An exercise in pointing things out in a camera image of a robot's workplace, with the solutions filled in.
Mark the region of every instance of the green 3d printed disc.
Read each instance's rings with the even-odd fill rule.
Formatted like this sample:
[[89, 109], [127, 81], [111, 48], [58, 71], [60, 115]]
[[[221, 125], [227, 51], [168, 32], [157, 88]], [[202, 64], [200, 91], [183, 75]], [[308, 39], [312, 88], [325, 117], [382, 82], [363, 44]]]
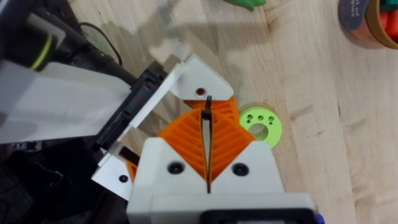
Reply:
[[239, 123], [251, 132], [256, 140], [267, 142], [271, 148], [279, 142], [282, 135], [282, 124], [279, 118], [272, 111], [261, 106], [240, 112]]

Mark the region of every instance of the orange ridged surface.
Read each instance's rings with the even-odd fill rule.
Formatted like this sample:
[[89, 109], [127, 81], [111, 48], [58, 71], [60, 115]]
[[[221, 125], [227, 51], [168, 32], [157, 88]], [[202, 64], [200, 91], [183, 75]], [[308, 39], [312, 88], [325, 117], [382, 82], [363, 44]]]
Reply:
[[[185, 100], [184, 103], [191, 106], [192, 108], [205, 109], [206, 100]], [[219, 112], [239, 122], [239, 111], [233, 97], [231, 97], [228, 101], [212, 101], [211, 111]]]
[[163, 138], [199, 175], [207, 180], [205, 150], [201, 135], [201, 108], [171, 122], [158, 137]]
[[136, 178], [137, 166], [129, 161], [126, 161], [127, 170], [129, 171], [131, 182]]
[[254, 141], [254, 137], [222, 113], [212, 111], [209, 184]]

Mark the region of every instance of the red dot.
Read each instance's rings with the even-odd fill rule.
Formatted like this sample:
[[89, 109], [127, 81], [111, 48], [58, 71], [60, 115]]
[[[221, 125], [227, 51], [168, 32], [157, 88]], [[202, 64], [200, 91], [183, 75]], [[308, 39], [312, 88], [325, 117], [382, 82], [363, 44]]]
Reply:
[[204, 88], [197, 89], [198, 96], [203, 96], [205, 93], [206, 93], [206, 90]]

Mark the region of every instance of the blue object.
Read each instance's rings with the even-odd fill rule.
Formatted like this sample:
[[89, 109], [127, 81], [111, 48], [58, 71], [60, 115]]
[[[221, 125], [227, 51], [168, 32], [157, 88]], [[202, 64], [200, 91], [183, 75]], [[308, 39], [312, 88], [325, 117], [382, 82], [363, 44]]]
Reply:
[[318, 224], [326, 224], [325, 220], [323, 219], [323, 217], [320, 214], [317, 214], [315, 216], [315, 218], [317, 219]]

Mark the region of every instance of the screw head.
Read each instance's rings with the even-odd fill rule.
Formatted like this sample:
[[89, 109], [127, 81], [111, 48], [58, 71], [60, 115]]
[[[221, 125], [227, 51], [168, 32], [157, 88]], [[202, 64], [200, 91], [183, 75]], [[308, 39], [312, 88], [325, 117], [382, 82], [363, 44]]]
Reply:
[[129, 180], [129, 178], [126, 175], [120, 175], [119, 180], [122, 183], [126, 183]]
[[181, 174], [184, 171], [184, 165], [181, 162], [172, 162], [167, 170], [171, 174]]
[[237, 163], [232, 166], [232, 172], [234, 172], [235, 175], [243, 177], [249, 173], [249, 168], [246, 164]]

